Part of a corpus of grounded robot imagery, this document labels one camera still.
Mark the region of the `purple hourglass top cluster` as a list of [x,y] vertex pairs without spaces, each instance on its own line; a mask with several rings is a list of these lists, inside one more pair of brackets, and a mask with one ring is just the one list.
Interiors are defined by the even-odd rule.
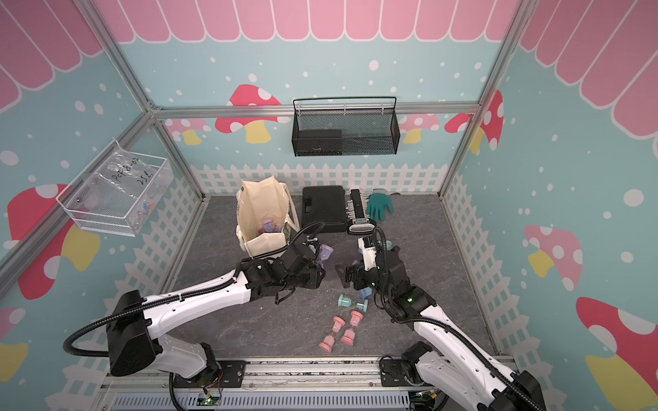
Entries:
[[258,233],[260,235],[282,233],[284,231],[284,228],[285,228],[285,223],[276,224],[273,220],[267,219],[261,224],[260,228],[258,229]]

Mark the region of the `cream canvas tote bag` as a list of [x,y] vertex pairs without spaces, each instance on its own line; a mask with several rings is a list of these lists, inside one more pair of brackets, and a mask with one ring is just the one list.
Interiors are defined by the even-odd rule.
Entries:
[[300,231],[291,193],[273,176],[243,181],[236,201],[236,237],[250,257],[282,248]]

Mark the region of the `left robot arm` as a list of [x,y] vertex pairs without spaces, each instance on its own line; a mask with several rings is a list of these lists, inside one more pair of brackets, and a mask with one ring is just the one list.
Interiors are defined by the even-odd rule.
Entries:
[[155,368],[183,378],[215,378],[219,364],[212,348],[177,340],[170,331],[224,308],[269,297],[280,304],[298,289],[318,289],[326,275],[317,239],[324,226],[309,224],[282,248],[240,260],[214,280],[159,296],[127,292],[111,315],[67,337],[63,350],[108,359],[114,377]]

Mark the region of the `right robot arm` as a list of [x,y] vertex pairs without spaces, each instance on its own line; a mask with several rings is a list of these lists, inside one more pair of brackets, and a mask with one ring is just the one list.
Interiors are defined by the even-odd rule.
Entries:
[[424,289],[409,279],[399,248],[388,248],[382,228],[359,239],[363,261],[337,270],[344,287],[370,288],[392,323],[424,339],[406,352],[408,379],[445,393],[468,410],[544,410],[537,378],[516,372],[466,336]]

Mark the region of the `blue hourglass right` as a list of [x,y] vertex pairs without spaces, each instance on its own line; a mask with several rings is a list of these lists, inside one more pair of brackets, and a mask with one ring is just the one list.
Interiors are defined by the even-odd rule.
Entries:
[[364,288],[364,289],[360,289],[360,290],[358,291],[358,294],[359,294],[359,298],[360,298],[361,300],[366,300],[366,299],[368,299],[370,296],[372,296],[373,291],[372,291],[372,289],[370,289],[370,288]]

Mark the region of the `black plastic case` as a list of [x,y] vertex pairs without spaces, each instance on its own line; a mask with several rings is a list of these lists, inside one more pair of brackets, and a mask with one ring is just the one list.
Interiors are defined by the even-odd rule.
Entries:
[[347,231],[348,217],[342,186],[312,186],[303,189],[302,226],[319,221],[325,224],[322,233]]

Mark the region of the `green rubber glove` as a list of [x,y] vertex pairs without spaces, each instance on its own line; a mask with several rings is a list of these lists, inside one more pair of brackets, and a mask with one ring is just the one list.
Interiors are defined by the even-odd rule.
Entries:
[[394,207],[386,191],[373,191],[368,197],[367,214],[375,222],[383,222],[388,214],[394,214]]

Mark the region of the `black bit holder strip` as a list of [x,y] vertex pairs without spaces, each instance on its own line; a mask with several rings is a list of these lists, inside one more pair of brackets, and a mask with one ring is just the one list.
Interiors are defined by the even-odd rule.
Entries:
[[367,213],[368,197],[360,188],[352,188],[346,197],[347,233],[353,236],[372,235],[376,222]]

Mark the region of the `black box in basket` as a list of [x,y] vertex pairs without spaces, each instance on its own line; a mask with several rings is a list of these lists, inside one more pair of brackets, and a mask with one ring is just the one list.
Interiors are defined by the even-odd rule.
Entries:
[[343,137],[341,130],[307,129],[292,136],[293,150],[298,157],[341,156]]

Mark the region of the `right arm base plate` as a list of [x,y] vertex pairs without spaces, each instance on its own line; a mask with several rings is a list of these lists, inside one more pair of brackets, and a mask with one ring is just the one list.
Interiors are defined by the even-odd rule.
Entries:
[[[380,383],[383,387],[430,387],[434,384],[430,380],[422,379],[421,362],[411,364],[402,358],[393,358],[392,356],[383,356],[378,359],[378,368]],[[453,369],[443,362],[435,361],[425,368],[423,373],[433,381],[437,381],[440,376],[447,376],[447,372]]]

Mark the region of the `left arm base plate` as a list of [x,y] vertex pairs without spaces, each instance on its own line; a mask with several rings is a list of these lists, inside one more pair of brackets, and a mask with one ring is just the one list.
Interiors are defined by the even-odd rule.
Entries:
[[173,387],[175,389],[241,388],[246,366],[247,361],[217,361],[215,366],[206,368],[195,377],[183,378],[176,375],[173,378]]

